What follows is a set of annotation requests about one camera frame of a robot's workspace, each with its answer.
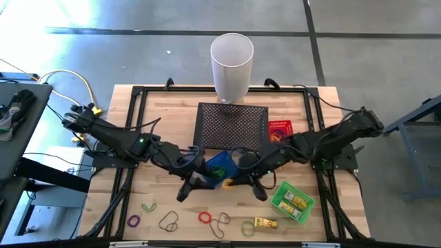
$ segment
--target green plastic basket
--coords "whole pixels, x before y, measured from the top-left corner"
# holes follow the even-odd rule
[[[285,199],[285,194],[287,191],[290,191],[291,193],[295,194],[296,196],[299,196],[301,198],[303,198],[304,200],[306,200],[308,207],[302,211],[302,214],[300,215],[300,218],[297,219],[296,217],[292,216],[290,213],[288,213],[287,211],[285,211],[284,209],[280,208],[278,205],[280,204],[281,201],[284,201],[285,203],[290,204],[292,207],[294,207],[294,205],[292,205],[288,200]],[[271,199],[271,203],[276,206],[279,210],[281,210],[282,212],[284,212],[285,214],[287,214],[289,217],[293,218],[294,220],[297,220],[300,223],[305,223],[306,220],[309,217],[309,214],[311,213],[311,209],[314,207],[314,199],[307,196],[305,193],[301,192],[300,190],[296,189],[295,187],[293,187],[292,185],[290,185],[287,182],[282,182],[282,185],[277,189],[276,195],[273,196],[273,198]]]

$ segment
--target wooden table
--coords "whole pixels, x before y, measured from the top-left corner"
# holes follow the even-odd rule
[[[115,85],[107,116],[109,122],[121,127],[125,125],[132,86]],[[339,105],[335,87],[319,87],[318,90],[324,100]],[[198,103],[216,103],[219,101],[220,99],[214,92],[149,92],[143,123],[162,117],[154,133],[160,135],[164,141],[176,143],[180,147],[186,148],[188,145],[192,145],[193,142]],[[312,103],[311,100],[312,112],[315,113],[314,104]],[[249,93],[237,104],[267,106],[269,107],[270,121],[291,120],[295,132],[308,131],[305,104],[300,94]],[[134,114],[137,114],[138,110],[139,101],[136,104]],[[340,110],[323,103],[322,113],[326,126],[336,124],[342,118]],[[149,131],[149,127],[143,129],[143,132]],[[208,150],[207,160],[217,153],[219,151]],[[108,206],[114,174],[115,169],[104,169],[92,179],[79,234],[84,234],[90,230]],[[272,180],[270,174],[264,176],[262,183],[271,185]],[[150,162],[141,163],[135,171],[127,211],[127,218],[132,214],[140,215],[141,223],[136,228],[130,228],[126,225],[123,238],[126,240],[217,240],[209,226],[198,221],[198,213],[208,211],[215,218],[218,218],[221,212],[225,212],[231,217],[230,224],[220,224],[221,229],[225,232],[224,240],[325,240],[317,180],[310,165],[287,163],[277,170],[277,184],[280,185],[283,181],[287,181],[310,195],[316,202],[309,219],[304,225],[297,223],[275,207],[272,207],[270,199],[276,193],[277,187],[273,190],[267,190],[269,200],[265,202],[261,202],[254,197],[250,186],[242,185],[235,187],[233,190],[194,190],[183,203],[180,203],[176,200],[176,195],[182,181],[177,176],[170,176],[166,171],[152,165]],[[355,178],[346,171],[337,171],[336,182],[342,208],[356,227],[364,235],[369,236],[363,202]],[[141,208],[143,203],[146,205],[156,203],[157,208],[153,212],[147,213]],[[112,233],[118,225],[120,206],[116,210]],[[178,229],[169,233],[160,229],[158,222],[166,213],[172,210],[179,214]],[[333,231],[338,235],[336,218],[330,205],[329,212]],[[245,237],[240,231],[241,225],[243,221],[253,221],[254,216],[277,219],[279,228],[257,229],[254,236]]]

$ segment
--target gray floor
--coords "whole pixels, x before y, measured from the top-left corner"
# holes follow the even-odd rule
[[[309,2],[317,32],[441,32],[438,0]],[[172,77],[178,84],[211,84],[209,45],[215,37],[45,34],[44,26],[308,31],[301,0],[11,1],[0,15],[0,57],[39,74],[59,68],[79,72],[89,80],[105,110],[117,83],[165,83]],[[262,84],[267,77],[283,85],[318,84],[309,38],[251,39],[254,84]],[[385,124],[439,95],[440,46],[439,39],[318,39],[326,84],[338,87],[342,105],[364,105]],[[3,70],[10,68],[0,64]],[[81,103],[88,102],[86,89],[76,78],[59,74],[49,82]],[[57,96],[50,99],[50,105],[59,112],[70,106]],[[69,140],[69,132],[46,111],[28,150],[72,145]],[[416,185],[399,135],[356,141],[360,144],[366,146],[358,162],[372,236],[441,246],[441,199],[405,203],[400,198]],[[66,234],[75,221],[66,218],[63,222]],[[57,235],[29,234],[28,240],[20,241],[60,238]]]

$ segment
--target white plastic cup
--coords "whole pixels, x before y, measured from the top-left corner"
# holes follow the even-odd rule
[[[251,81],[253,43],[241,34],[217,37],[210,49],[214,88],[222,103],[231,103],[246,95]]]

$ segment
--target black mesh tray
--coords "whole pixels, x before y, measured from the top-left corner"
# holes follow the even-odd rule
[[[209,149],[246,147],[269,140],[268,107],[199,103],[193,144]]]

